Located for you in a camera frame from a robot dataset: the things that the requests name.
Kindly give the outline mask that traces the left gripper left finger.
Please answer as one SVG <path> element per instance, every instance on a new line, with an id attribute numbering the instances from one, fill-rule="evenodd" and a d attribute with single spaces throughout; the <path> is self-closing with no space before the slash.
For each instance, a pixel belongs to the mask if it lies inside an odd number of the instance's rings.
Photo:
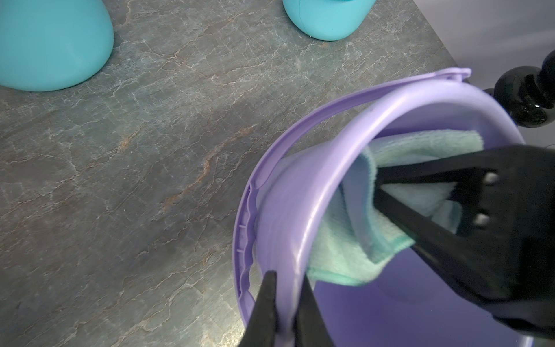
<path id="1" fill-rule="evenodd" d="M 278 322 L 276 286 L 277 273 L 268 271 L 262 280 L 247 329 L 238 347 L 274 347 Z"/>

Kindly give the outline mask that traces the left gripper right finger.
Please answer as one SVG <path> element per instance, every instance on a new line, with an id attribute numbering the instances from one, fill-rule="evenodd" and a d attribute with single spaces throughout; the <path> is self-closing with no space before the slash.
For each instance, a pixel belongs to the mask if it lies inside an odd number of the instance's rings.
<path id="1" fill-rule="evenodd" d="M 309 279 L 305 276 L 295 318 L 295 346 L 334 347 L 314 296 Z"/>

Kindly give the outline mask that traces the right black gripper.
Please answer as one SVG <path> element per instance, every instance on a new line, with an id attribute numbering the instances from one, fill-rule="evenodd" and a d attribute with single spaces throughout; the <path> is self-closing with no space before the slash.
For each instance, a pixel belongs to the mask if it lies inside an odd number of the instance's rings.
<path id="1" fill-rule="evenodd" d="M 511 145 L 378 169 L 376 184 L 480 184 L 473 235 L 451 234 L 383 189 L 374 206 L 415 241 L 418 256 L 457 294 L 525 335 L 554 337 L 554 152 Z M 498 294 L 494 294 L 494 284 Z"/>

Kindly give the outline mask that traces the mint green cloth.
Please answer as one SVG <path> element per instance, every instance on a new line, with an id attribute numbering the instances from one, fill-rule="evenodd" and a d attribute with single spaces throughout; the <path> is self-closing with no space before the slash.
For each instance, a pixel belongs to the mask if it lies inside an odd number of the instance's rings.
<path id="1" fill-rule="evenodd" d="M 312 285 L 362 286 L 414 243 L 374 207 L 378 170 L 482 151 L 475 131 L 434 130 L 372 140 L 347 170 L 319 225 L 306 274 Z"/>

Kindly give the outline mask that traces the purple bucket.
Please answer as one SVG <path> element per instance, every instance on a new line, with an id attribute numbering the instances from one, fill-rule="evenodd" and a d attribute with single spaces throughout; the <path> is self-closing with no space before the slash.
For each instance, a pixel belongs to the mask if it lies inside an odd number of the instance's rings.
<path id="1" fill-rule="evenodd" d="M 374 138 L 424 130 L 474 130 L 487 148 L 523 138 L 505 110 L 443 69 L 338 98 L 284 132 L 253 170 L 234 227 L 238 308 L 255 305 L 249 270 L 277 273 L 277 346 L 292 346 L 294 314 L 312 242 L 330 199 Z M 460 298 L 417 255 L 405 250 L 361 287 L 319 283 L 316 301 L 337 346 L 531 346 L 533 338 L 496 322 Z"/>

